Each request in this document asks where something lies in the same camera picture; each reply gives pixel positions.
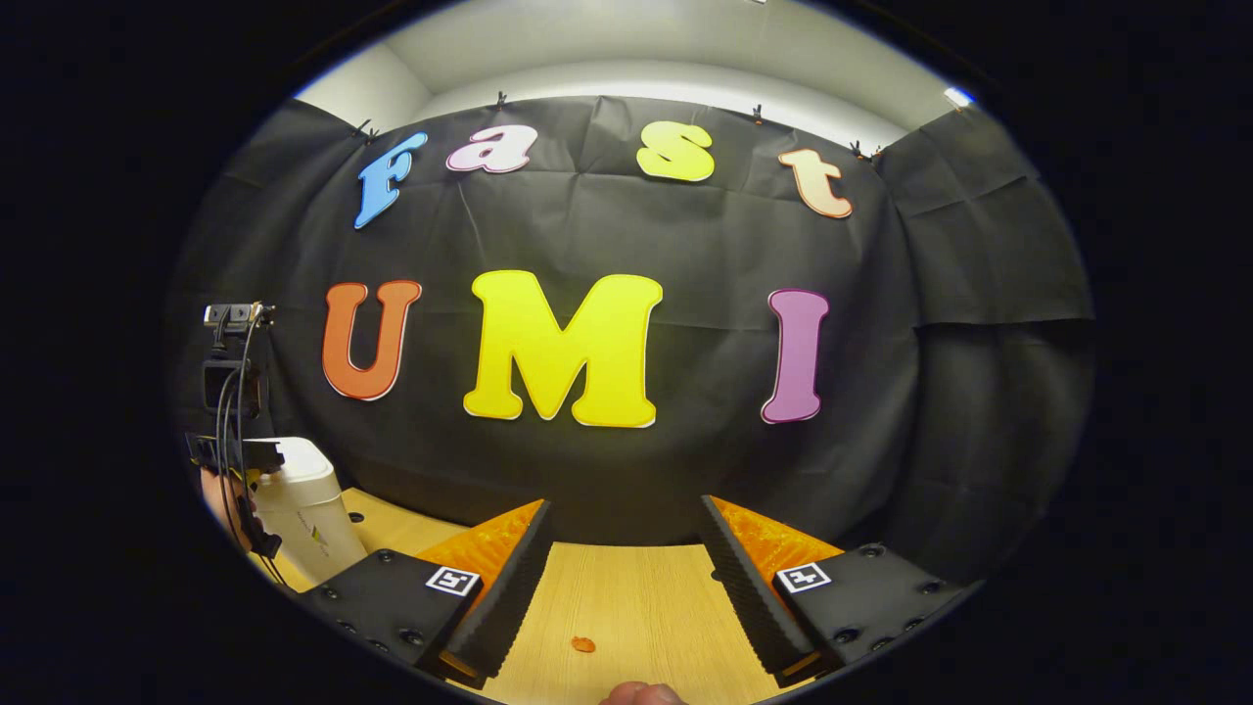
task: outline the white wall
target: white wall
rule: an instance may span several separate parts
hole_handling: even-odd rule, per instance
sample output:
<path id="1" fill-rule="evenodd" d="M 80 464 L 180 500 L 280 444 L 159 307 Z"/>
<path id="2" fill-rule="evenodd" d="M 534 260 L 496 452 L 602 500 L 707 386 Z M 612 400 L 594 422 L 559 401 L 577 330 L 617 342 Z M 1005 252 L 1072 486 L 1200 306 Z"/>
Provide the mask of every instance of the white wall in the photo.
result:
<path id="1" fill-rule="evenodd" d="M 408 121 L 506 100 L 568 95 L 626 95 L 683 100 L 752 114 L 838 144 L 861 140 L 863 152 L 888 145 L 908 130 L 857 105 L 784 80 L 734 69 L 677 61 L 589 61 L 501 75 L 435 95 Z"/>
<path id="2" fill-rule="evenodd" d="M 431 91 L 386 44 L 335 66 L 296 95 L 357 126 L 387 131 L 413 121 Z"/>

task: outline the table surface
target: table surface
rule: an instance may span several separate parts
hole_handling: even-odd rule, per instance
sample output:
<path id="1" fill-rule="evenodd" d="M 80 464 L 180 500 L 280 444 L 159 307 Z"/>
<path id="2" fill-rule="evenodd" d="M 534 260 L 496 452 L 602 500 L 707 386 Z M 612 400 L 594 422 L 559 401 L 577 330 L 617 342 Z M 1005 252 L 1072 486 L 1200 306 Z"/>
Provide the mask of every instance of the table surface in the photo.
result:
<path id="1" fill-rule="evenodd" d="M 424 517 L 360 490 L 343 493 L 366 551 L 415 555 L 466 527 Z M 279 552 L 298 592 L 312 587 Z M 669 684 L 693 705 L 744 705 L 781 689 L 744 636 L 713 563 L 695 546 L 554 543 L 500 675 L 481 694 L 510 705 L 596 705 L 619 682 Z M 595 642 L 576 651 L 570 640 Z"/>

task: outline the black cloth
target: black cloth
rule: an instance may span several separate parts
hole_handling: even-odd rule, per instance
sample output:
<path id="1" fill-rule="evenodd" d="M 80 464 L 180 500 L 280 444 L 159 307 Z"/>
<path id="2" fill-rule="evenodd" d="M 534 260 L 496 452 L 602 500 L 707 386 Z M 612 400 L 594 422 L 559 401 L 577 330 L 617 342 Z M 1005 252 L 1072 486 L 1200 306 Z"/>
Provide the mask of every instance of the black cloth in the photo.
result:
<path id="1" fill-rule="evenodd" d="M 713 175 L 643 174 L 639 133 L 655 120 L 703 126 Z M 445 167 L 471 134 L 499 124 L 539 130 L 526 167 Z M 419 130 L 430 139 L 400 197 L 355 229 L 357 174 Z M 679 543 L 694 540 L 695 498 L 710 493 L 827 541 L 873 518 L 902 556 L 966 575 L 1034 522 L 1069 465 L 1089 336 L 1079 326 L 1061 344 L 1049 326 L 1091 316 L 1081 264 L 1030 164 L 976 110 L 935 120 L 873 164 L 788 126 L 635 98 L 464 110 L 368 145 L 351 133 L 292 100 L 207 195 L 167 311 L 179 423 L 212 425 L 197 392 L 212 338 L 203 307 L 259 298 L 278 311 L 258 336 L 269 406 L 257 433 L 309 438 L 346 485 L 457 523 L 544 497 L 559 541 Z M 803 203 L 778 162 L 802 148 L 840 167 L 834 188 L 852 215 Z M 600 277 L 662 284 L 647 349 L 652 428 L 580 426 L 569 412 L 580 381 L 544 422 L 516 373 L 521 418 L 466 414 L 482 312 L 470 284 L 506 268 L 535 273 L 563 326 Z M 370 287 L 352 339 L 353 362 L 367 367 L 381 313 L 373 292 L 401 278 L 422 296 L 396 386 L 377 402 L 343 398 L 321 366 L 326 292 Z M 774 386 L 778 322 L 767 296 L 793 287 L 831 303 L 822 411 L 769 426 L 759 411 Z M 999 541 L 972 538 L 987 532 Z"/>

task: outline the white ceiling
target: white ceiling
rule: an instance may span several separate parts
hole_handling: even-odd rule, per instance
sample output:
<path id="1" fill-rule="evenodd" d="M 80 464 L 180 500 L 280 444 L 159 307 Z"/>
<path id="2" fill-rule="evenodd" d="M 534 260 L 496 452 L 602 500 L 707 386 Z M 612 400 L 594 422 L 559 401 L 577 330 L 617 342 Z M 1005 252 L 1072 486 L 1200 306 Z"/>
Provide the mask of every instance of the white ceiling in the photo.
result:
<path id="1" fill-rule="evenodd" d="M 794 0 L 469 0 L 386 44 L 434 94 L 523 69 L 653 59 L 786 80 L 907 130 L 952 108 L 944 79 Z"/>

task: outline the hand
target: hand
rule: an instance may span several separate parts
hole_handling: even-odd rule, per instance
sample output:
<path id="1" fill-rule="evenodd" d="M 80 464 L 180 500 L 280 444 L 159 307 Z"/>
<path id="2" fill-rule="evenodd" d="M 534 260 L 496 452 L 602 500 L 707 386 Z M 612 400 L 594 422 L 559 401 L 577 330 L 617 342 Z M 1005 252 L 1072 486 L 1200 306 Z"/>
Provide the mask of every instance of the hand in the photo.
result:
<path id="1" fill-rule="evenodd" d="M 609 697 L 600 705 L 685 705 L 683 700 L 664 682 L 648 685 L 640 681 L 626 681 L 609 691 Z"/>
<path id="2" fill-rule="evenodd" d="M 236 538 L 239 540 L 239 545 L 243 546 L 244 551 L 252 551 L 252 542 L 243 533 L 243 526 L 239 523 L 239 510 L 236 505 L 236 497 L 243 497 L 243 483 L 239 482 L 233 475 L 228 476 L 231 478 L 229 490 L 227 490 L 227 501 L 231 502 L 231 517 L 227 518 L 226 507 L 222 505 L 222 486 L 218 476 L 213 475 L 213 471 L 208 468 L 200 468 L 200 490 L 204 495 L 204 502 L 209 506 L 209 512 L 218 520 L 224 530 L 234 530 Z M 248 501 L 252 511 L 257 511 L 257 505 Z"/>

